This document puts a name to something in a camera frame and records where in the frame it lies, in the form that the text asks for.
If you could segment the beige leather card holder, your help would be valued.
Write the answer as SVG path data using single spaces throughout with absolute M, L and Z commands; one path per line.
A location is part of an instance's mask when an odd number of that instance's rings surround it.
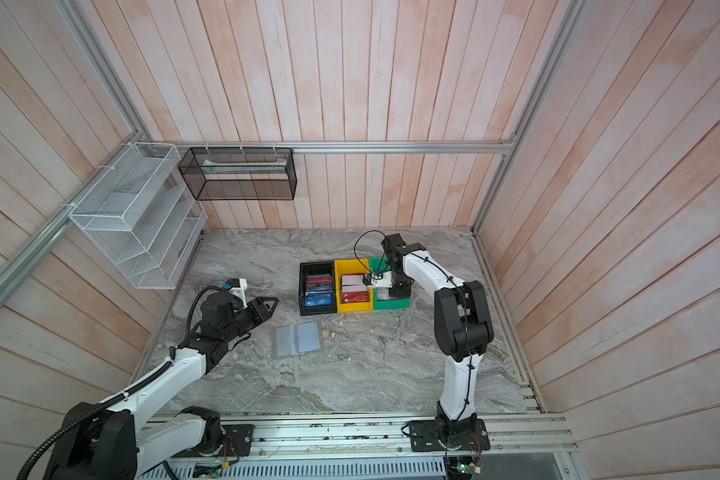
M 319 351 L 322 346 L 322 330 L 318 322 L 281 326 L 273 333 L 273 353 L 276 358 Z

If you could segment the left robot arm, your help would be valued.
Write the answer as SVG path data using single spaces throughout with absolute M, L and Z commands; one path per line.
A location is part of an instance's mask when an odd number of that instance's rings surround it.
M 120 392 L 70 409 L 62 426 L 29 456 L 17 476 L 29 478 L 44 455 L 47 479 L 135 479 L 176 454 L 214 456 L 234 449 L 218 412 L 188 407 L 156 427 L 148 421 L 185 387 L 210 373 L 268 321 L 276 297 L 245 298 L 240 279 L 203 288 L 190 306 L 182 341 L 162 364 Z

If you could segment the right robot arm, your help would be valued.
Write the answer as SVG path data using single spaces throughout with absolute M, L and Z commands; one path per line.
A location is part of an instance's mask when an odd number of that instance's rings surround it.
M 464 281 L 436 262 L 419 243 L 399 234 L 384 237 L 392 293 L 409 294 L 414 285 L 431 295 L 436 343 L 445 356 L 444 387 L 432 420 L 414 420 L 402 428 L 415 452 L 479 452 L 489 447 L 485 424 L 475 403 L 479 365 L 494 339 L 484 286 Z

